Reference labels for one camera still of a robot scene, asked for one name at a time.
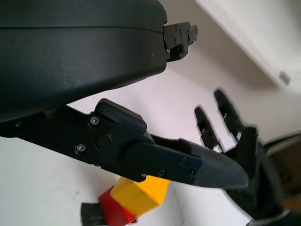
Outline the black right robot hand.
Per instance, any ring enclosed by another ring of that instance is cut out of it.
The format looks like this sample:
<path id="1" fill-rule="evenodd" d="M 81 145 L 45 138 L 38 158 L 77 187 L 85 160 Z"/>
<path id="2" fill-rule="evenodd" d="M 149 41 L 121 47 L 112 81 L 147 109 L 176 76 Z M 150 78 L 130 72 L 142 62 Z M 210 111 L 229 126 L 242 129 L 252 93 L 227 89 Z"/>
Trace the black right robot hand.
<path id="1" fill-rule="evenodd" d="M 247 187 L 227 189 L 226 194 L 254 220 L 272 218 L 283 213 L 280 182 L 259 141 L 256 127 L 243 124 L 221 89 L 214 91 L 214 98 L 229 133 L 237 143 L 230 150 L 222 151 L 222 154 L 237 162 L 249 178 Z"/>

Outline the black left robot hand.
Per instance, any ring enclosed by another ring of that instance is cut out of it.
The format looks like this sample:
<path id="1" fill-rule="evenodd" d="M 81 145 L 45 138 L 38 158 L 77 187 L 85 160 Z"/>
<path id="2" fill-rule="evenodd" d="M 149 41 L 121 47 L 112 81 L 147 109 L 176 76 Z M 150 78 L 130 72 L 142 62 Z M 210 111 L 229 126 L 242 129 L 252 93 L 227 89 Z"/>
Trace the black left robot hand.
<path id="1" fill-rule="evenodd" d="M 139 114 L 106 98 L 89 114 L 69 106 L 162 73 L 197 35 L 188 22 L 167 24 L 157 0 L 1 1 L 0 135 L 136 182 L 246 187 L 231 158 L 150 134 Z"/>

